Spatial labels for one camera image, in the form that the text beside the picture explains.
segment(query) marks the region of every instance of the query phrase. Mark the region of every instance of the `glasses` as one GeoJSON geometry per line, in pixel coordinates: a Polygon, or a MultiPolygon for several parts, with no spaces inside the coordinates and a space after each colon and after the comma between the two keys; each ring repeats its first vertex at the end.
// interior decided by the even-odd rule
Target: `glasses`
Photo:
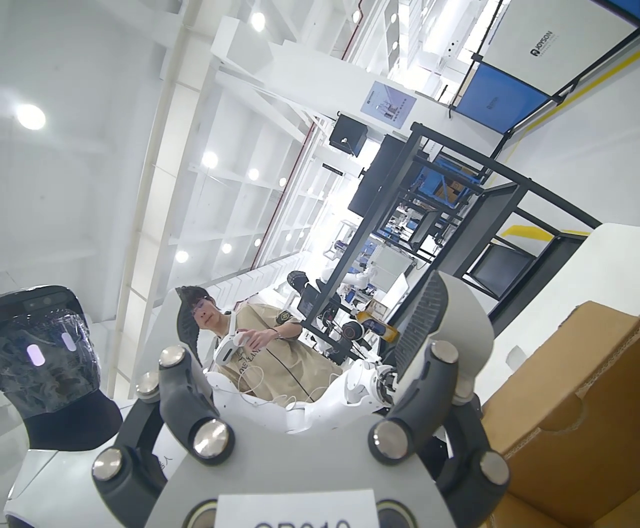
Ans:
{"type": "Polygon", "coordinates": [[[191,315],[195,316],[196,312],[198,312],[199,310],[202,310],[204,308],[204,303],[205,303],[206,299],[200,299],[196,305],[191,309],[191,315]]]}

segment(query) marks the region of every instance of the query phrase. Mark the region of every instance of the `beige t-shirt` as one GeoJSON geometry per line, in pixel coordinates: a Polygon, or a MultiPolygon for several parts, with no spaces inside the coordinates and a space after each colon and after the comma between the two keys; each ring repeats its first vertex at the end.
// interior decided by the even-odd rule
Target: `beige t-shirt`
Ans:
{"type": "MultiPolygon", "coordinates": [[[[244,305],[236,313],[237,328],[267,330],[286,322],[298,323],[292,315],[268,305],[244,305]]],[[[285,406],[294,401],[320,398],[342,369],[298,339],[274,339],[254,352],[246,348],[218,367],[246,394],[285,406]]]]}

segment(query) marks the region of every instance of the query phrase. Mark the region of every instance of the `red pipe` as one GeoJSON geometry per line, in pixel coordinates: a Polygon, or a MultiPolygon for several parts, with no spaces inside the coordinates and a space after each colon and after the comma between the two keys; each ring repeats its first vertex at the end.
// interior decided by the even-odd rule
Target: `red pipe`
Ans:
{"type": "MultiPolygon", "coordinates": [[[[364,13],[362,12],[362,0],[360,0],[358,2],[358,13],[360,13],[360,19],[356,23],[356,27],[354,28],[354,30],[353,30],[353,32],[351,34],[351,38],[349,39],[349,42],[347,42],[347,47],[344,49],[344,53],[342,53],[342,56],[340,57],[340,60],[344,60],[344,58],[347,56],[349,48],[351,47],[351,43],[353,42],[353,39],[356,36],[356,33],[358,32],[358,29],[360,29],[360,24],[364,20],[364,13]]],[[[264,231],[264,237],[262,238],[263,242],[264,242],[264,239],[266,238],[267,234],[269,233],[269,229],[271,228],[271,224],[273,224],[273,220],[276,218],[276,215],[278,214],[278,210],[280,209],[280,205],[282,204],[282,199],[284,198],[285,192],[287,191],[287,187],[289,187],[289,183],[291,181],[291,177],[293,176],[293,173],[295,172],[295,170],[298,167],[298,163],[300,161],[300,157],[302,156],[302,152],[304,151],[305,147],[307,146],[307,141],[309,140],[309,138],[311,137],[312,132],[315,129],[316,129],[316,124],[315,123],[311,123],[311,126],[309,127],[309,131],[307,132],[307,135],[305,136],[305,140],[302,142],[302,147],[300,147],[300,152],[298,152],[298,156],[296,157],[296,161],[294,162],[293,167],[291,168],[291,172],[289,173],[289,177],[287,178],[287,183],[285,184],[284,189],[282,190],[282,194],[280,195],[280,198],[278,199],[278,203],[276,204],[276,209],[275,209],[275,211],[273,211],[273,215],[271,216],[271,219],[269,220],[269,223],[267,224],[267,229],[264,231]]],[[[253,261],[251,263],[251,268],[250,269],[255,269],[254,266],[255,266],[256,261],[258,260],[258,257],[260,256],[261,251],[262,251],[262,246],[260,246],[260,249],[258,249],[258,252],[255,254],[255,257],[253,258],[253,261]]]]}

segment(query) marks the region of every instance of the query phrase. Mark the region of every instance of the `white pillar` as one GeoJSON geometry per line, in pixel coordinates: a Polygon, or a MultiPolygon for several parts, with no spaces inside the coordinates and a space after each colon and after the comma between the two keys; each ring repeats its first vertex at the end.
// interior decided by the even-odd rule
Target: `white pillar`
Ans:
{"type": "Polygon", "coordinates": [[[386,134],[396,132],[407,138],[411,124],[420,122],[487,155],[502,137],[459,114],[449,118],[446,106],[354,64],[294,42],[268,42],[237,19],[222,19],[211,51],[263,90],[332,118],[344,113],[386,134]],[[375,81],[417,99],[400,129],[361,112],[375,81]]]}

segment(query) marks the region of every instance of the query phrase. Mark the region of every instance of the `white label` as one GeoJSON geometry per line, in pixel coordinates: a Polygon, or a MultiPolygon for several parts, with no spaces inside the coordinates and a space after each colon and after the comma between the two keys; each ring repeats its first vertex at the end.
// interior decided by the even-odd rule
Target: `white label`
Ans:
{"type": "Polygon", "coordinates": [[[378,528],[373,490],[220,495],[215,528],[378,528]]]}

